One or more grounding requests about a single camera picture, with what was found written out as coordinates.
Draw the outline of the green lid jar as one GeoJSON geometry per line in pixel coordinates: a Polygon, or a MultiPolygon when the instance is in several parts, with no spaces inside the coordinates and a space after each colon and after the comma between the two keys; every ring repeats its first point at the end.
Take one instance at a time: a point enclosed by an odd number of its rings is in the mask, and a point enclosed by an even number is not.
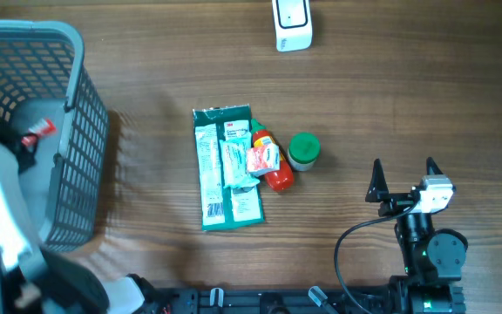
{"type": "Polygon", "coordinates": [[[321,144],[312,133],[296,134],[288,145],[288,161],[291,167],[300,172],[310,170],[321,152],[321,144]]]}

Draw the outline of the red green sauce bottle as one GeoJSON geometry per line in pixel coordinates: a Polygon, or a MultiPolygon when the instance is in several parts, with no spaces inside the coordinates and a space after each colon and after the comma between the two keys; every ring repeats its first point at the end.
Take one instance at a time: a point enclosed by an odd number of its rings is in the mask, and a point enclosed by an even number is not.
{"type": "Polygon", "coordinates": [[[293,171],[273,134],[257,119],[251,119],[251,134],[253,147],[264,147],[269,144],[277,146],[279,168],[264,174],[266,183],[275,192],[290,188],[294,184],[293,171]]]}

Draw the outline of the red white tissue pack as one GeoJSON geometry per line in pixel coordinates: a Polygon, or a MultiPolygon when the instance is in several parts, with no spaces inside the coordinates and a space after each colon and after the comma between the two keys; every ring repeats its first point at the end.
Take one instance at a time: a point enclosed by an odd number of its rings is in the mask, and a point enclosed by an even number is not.
{"type": "Polygon", "coordinates": [[[280,169],[280,149],[276,144],[251,147],[246,151],[247,171],[259,177],[280,169]]]}

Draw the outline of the light green wipes pack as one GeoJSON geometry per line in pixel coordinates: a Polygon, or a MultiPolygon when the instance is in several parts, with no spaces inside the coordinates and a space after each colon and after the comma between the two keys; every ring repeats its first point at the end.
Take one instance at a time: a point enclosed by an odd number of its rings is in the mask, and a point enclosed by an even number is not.
{"type": "Polygon", "coordinates": [[[247,150],[251,147],[251,133],[229,140],[220,140],[224,188],[252,188],[259,180],[247,170],[247,150]]]}

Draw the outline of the green 3M package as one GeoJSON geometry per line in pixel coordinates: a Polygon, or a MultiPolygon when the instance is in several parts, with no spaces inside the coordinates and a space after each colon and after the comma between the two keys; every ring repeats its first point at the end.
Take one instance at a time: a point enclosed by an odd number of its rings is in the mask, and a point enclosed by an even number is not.
{"type": "Polygon", "coordinates": [[[251,118],[248,105],[193,110],[204,231],[237,229],[265,221],[259,188],[227,186],[221,154],[223,141],[250,139],[251,118]]]}

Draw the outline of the red stick sachet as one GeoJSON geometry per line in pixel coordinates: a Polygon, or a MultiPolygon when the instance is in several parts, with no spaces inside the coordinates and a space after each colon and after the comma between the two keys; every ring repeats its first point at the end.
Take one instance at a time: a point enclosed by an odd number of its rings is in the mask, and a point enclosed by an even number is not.
{"type": "Polygon", "coordinates": [[[31,147],[41,138],[53,135],[56,131],[57,128],[50,119],[42,118],[28,129],[27,134],[22,137],[22,144],[31,147]]]}

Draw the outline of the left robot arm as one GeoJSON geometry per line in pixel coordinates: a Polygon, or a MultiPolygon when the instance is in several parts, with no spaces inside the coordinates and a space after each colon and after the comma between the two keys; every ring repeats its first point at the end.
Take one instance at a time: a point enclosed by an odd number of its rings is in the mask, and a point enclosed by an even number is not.
{"type": "Polygon", "coordinates": [[[144,303],[133,278],[102,283],[41,243],[19,186],[16,155],[0,142],[0,313],[138,313],[144,303]]]}

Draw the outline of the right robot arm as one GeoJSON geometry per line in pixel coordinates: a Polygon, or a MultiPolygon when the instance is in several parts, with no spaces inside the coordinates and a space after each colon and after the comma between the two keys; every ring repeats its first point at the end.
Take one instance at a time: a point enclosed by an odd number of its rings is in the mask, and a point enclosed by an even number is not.
{"type": "Polygon", "coordinates": [[[382,162],[373,164],[365,201],[380,205],[378,215],[396,222],[404,261],[403,276],[388,283],[386,313],[465,313],[461,280],[468,241],[453,229],[435,229],[432,217],[448,208],[456,187],[432,158],[426,175],[406,193],[391,193],[382,162]]]}

